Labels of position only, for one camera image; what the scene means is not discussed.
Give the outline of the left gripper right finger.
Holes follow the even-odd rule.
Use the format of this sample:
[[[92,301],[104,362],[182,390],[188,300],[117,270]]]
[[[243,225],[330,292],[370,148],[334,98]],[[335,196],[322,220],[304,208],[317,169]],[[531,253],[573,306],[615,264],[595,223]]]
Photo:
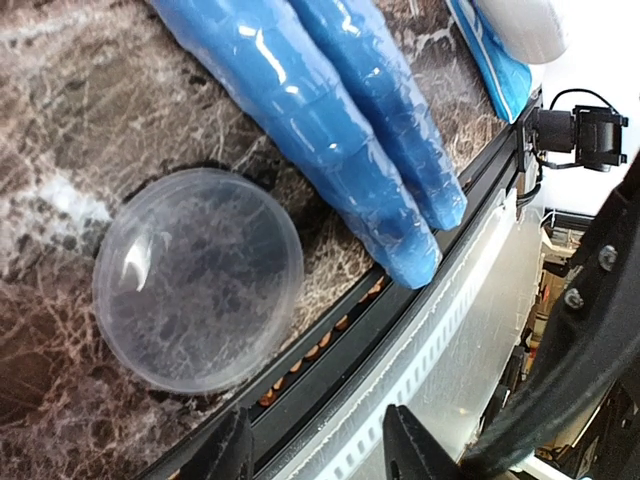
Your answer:
[[[466,479],[458,464],[405,405],[386,408],[383,449],[387,479]]]

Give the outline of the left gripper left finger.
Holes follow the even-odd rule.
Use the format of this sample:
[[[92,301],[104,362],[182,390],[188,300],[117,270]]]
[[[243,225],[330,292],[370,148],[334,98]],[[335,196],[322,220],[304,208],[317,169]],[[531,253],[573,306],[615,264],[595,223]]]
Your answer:
[[[250,480],[254,476],[254,435],[245,408],[227,414],[192,458],[183,479]]]

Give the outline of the white shuttlecock tube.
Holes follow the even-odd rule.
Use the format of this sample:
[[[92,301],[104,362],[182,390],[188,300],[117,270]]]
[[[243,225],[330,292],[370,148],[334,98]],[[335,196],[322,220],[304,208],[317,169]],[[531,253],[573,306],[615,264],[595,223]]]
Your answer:
[[[572,1],[479,0],[473,4],[506,52],[522,63],[553,62],[570,45]]]

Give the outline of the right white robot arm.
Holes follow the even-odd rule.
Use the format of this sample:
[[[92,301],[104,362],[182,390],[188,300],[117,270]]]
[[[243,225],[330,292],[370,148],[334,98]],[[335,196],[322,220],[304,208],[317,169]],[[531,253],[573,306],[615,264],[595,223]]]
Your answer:
[[[581,269],[552,309],[527,382],[461,461],[469,479],[494,479],[551,440],[638,356],[637,162],[571,260]]]

